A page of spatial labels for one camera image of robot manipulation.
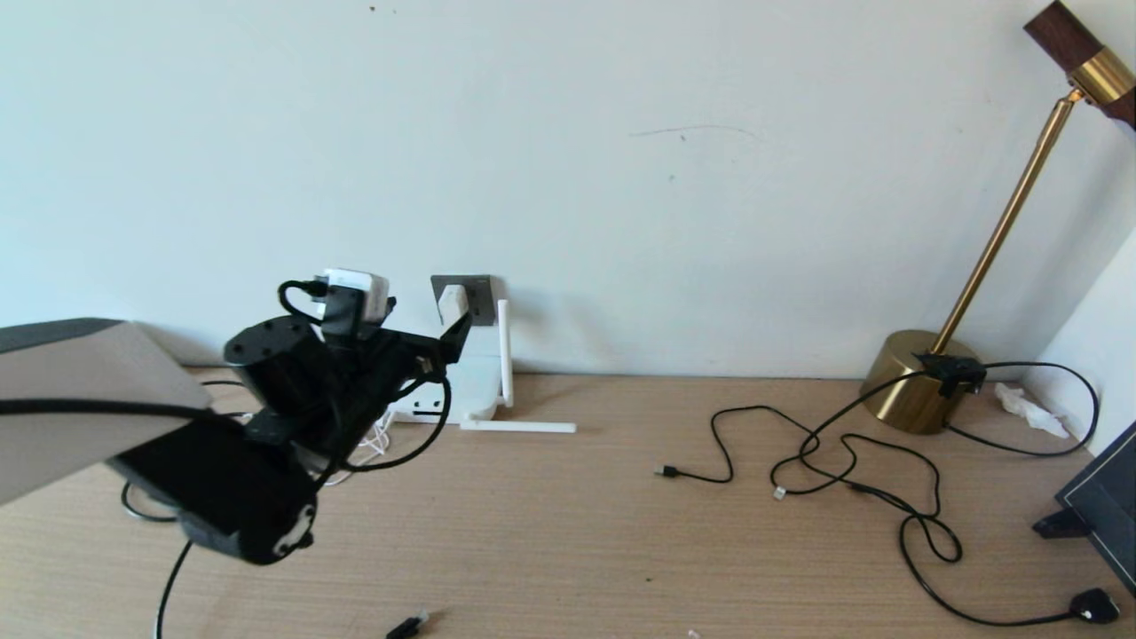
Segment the white wall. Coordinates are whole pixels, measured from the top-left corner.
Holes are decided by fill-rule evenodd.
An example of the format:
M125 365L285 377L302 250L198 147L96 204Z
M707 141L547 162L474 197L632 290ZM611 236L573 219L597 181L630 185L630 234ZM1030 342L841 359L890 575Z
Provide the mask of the white wall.
M1096 437L1087 445L1093 455L1136 421L1136 233L1128 236L1041 358L1075 368L1096 388L1101 416ZM1046 406L1068 417L1071 430L1085 433L1093 405L1080 382L1049 368L1029 373L1025 382Z
M532 368L858 376L942 322L1067 89L1045 1L5 2L0 325L207 362L285 279L387 275L435 330L428 275L482 272ZM1133 64L1133 2L1069 5ZM741 131L642 134L699 125ZM1078 107L961 339L1041 352L1134 156Z

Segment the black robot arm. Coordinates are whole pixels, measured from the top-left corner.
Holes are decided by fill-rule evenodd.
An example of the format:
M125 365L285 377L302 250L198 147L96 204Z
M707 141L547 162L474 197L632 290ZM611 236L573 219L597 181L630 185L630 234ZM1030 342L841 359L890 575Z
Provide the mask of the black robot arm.
M254 564L311 545L319 488L392 401L423 383L443 383L449 395L446 365L470 326L465 315L440 339L390 331L364 320L365 292L302 284L325 302L323 339L296 313L225 346L264 405L248 424L195 420L108 462L175 508L193 542Z

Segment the tissue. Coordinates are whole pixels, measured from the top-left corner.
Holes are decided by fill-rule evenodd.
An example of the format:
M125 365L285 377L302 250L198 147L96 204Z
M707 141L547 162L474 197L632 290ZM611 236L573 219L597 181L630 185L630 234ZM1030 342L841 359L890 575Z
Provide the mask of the tissue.
M1069 433L1061 425L1061 421L1049 410L1026 399L1026 391L1022 389L1012 389L1003 383L999 383L994 385L994 395L1002 401L1002 408L1006 413L1025 417L1029 422L1029 425L1035 429L1041 429L1061 439L1069 438Z

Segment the brass pole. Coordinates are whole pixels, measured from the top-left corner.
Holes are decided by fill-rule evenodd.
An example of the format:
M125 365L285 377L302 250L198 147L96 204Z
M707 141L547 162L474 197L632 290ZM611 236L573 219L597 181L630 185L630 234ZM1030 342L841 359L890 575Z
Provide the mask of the brass pole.
M989 271L991 264L994 262L994 257L997 255L999 249L1002 248L1002 242L1005 241L1005 236L1010 233L1010 226L1013 225L1013 221L1018 217L1018 211L1021 210L1021 206L1026 204L1026 198L1029 197L1030 189L1034 188L1034 182L1037 181L1037 176L1042 173L1042 167L1045 166L1045 159L1050 156L1050 151L1053 150L1053 146L1058 141L1058 135L1061 134L1061 130L1069 119L1072 106L1084 97L1085 94L1081 93L1079 89L1074 89L1068 96L1061 98L1055 105L1053 105L1053 111L1050 114L1050 119L1045 122L1045 126L1042 128L1042 135L1037 139L1037 146L1034 148L1034 155L1030 156L1029 161L1026 164L1026 169L1021 173L1021 177L1018 180L1018 186L1013 190L1013 194L1010 196L1010 201L1006 202L1005 210L1002 211L1002 218L999 219L997 226L994 227L994 234L992 234L989 241L986 242L986 250L984 250L983 256L978 258L978 264L975 264L975 269L970 273L970 280L968 280L967 285L962 288L962 292L959 294L959 299L954 302L954 308L951 310L951 315L946 318L946 323L943 324L943 329L938 332L938 337L935 338L935 345L930 348L932 354L943 355L946 350L946 345L951 341L951 335L953 335L954 330L959 327L959 322L962 321L963 314L967 313L967 307L970 306L970 300L972 300L975 293L978 292L978 285L983 283L983 277L986 276L986 272Z

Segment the white cable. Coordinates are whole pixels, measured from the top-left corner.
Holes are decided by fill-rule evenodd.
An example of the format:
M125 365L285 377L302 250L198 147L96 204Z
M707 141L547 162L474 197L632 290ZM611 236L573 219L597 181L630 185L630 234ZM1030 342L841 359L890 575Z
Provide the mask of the white cable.
M376 457L386 455L386 451L391 449L391 434L389 431L391 429L391 422L393 421L394 410L387 408L386 413L383 413L383 416L370 425L369 437L364 437L359 440L359 445L357 446L357 448L370 448L370 453L362 459L351 462L353 465L361 466ZM354 473L349 471L343 471L328 478L328 480L324 482L324 486L339 486L348 481L348 479L350 479L353 474Z

